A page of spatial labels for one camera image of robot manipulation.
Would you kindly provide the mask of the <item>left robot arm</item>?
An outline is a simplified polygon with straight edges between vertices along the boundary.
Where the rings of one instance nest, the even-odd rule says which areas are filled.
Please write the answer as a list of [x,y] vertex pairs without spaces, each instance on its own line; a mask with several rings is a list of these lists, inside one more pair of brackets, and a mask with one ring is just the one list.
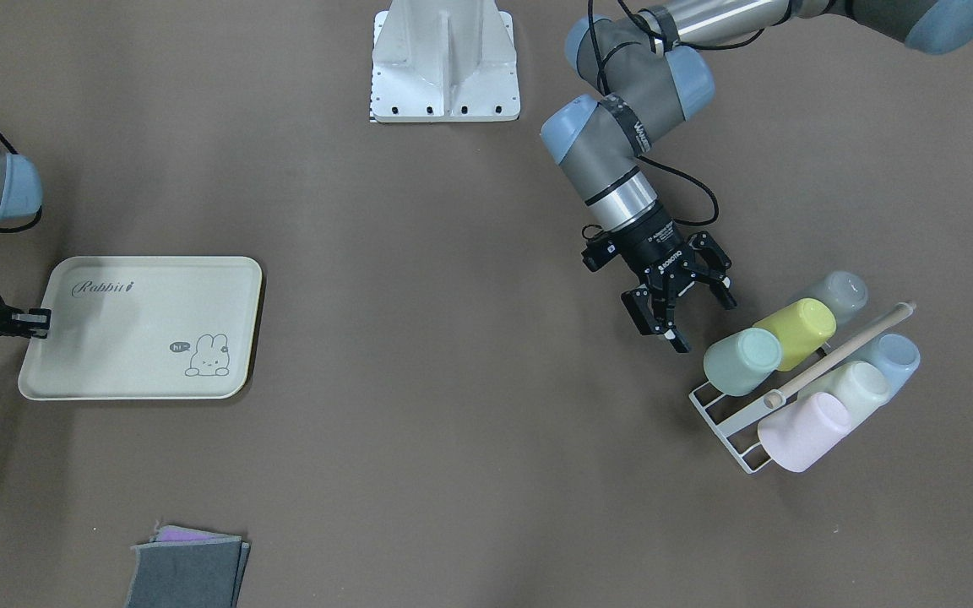
[[541,138],[599,225],[584,250],[588,269],[621,257],[650,296],[680,294],[696,281],[729,292],[729,259],[710,237],[679,230],[638,158],[713,100],[703,50],[825,14],[930,55],[973,40],[973,1],[666,1],[573,26],[565,57],[597,96],[565,105]]

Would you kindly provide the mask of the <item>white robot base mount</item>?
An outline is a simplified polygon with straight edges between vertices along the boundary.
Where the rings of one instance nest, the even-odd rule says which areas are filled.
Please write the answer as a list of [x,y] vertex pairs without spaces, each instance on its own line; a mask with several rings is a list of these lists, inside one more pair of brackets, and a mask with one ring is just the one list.
[[521,114],[513,16],[494,1],[394,1],[374,17],[372,59],[372,121]]

